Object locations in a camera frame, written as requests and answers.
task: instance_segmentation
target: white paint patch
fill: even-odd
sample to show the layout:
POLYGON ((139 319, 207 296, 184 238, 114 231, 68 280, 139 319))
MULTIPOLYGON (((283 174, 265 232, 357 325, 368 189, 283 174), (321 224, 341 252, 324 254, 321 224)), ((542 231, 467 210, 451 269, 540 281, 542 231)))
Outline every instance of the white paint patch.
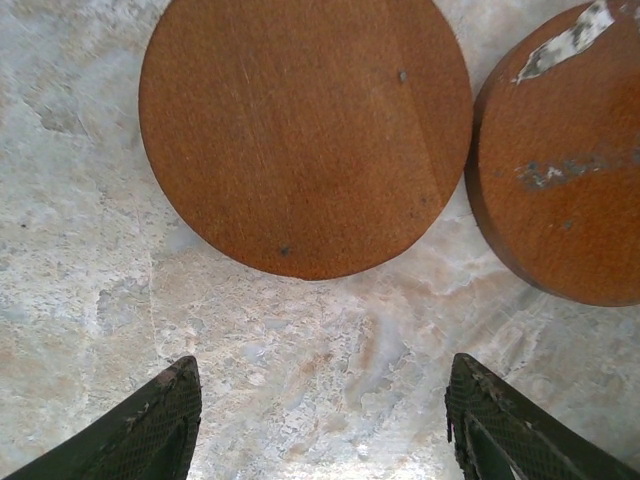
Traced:
POLYGON ((547 171, 547 178, 550 179, 553 177, 564 177, 564 174, 562 173, 562 170, 555 167, 549 167, 549 170, 547 171))
POLYGON ((613 25, 606 0, 597 0, 578 17, 576 24, 553 37, 529 55, 529 60, 520 71, 516 83, 539 77, 565 60, 587 50, 596 38, 613 25))

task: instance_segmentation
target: stone floor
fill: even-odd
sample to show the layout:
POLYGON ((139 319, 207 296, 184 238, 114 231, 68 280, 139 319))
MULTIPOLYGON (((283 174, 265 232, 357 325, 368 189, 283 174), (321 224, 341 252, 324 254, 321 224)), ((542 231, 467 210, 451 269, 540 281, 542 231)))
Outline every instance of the stone floor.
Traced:
MULTIPOLYGON (((477 91, 578 2, 439 0, 477 91)), ((137 84, 167 0, 0 2, 0 476, 194 354, 191 479, 462 478, 442 396, 466 351, 640 468, 640 309, 519 281, 459 188, 408 252, 305 283, 225 258, 177 217, 137 84)))

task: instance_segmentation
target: wooden stool top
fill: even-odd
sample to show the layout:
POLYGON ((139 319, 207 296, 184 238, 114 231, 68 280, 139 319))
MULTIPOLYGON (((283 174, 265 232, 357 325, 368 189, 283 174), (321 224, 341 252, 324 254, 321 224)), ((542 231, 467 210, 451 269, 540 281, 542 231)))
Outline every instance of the wooden stool top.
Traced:
POLYGON ((464 60, 429 0, 174 0, 139 107, 184 220, 246 265, 303 279, 411 246, 471 138, 464 60))
POLYGON ((478 225, 522 278, 586 304, 640 302, 639 18, 637 0, 555 17, 476 102, 478 225))

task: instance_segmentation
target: brown wooden surface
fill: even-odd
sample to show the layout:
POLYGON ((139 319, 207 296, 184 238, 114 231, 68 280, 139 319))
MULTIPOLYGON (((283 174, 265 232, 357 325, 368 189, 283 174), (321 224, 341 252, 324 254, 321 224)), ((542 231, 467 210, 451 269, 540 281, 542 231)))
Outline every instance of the brown wooden surface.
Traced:
POLYGON ((140 82, 178 213, 230 257, 304 279, 411 246, 462 174, 471 116, 429 0, 175 0, 140 82))
POLYGON ((584 6, 554 18, 502 60, 476 101, 466 170, 478 225, 505 264, 544 290, 592 305, 640 302, 634 1, 609 1, 615 23, 537 78, 514 82, 529 54, 570 28, 584 6))

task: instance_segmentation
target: wooden stool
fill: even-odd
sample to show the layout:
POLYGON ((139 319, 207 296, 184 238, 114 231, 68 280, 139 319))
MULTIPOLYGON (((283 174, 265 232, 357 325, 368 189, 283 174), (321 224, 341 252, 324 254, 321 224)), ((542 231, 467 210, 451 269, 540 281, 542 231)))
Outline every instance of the wooden stool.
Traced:
POLYGON ((592 305, 640 302, 640 1, 571 9, 496 67, 466 181, 515 273, 592 305))
POLYGON ((303 279, 410 247, 462 175, 471 116, 429 0, 175 0, 140 81, 144 145, 180 216, 226 255, 303 279))

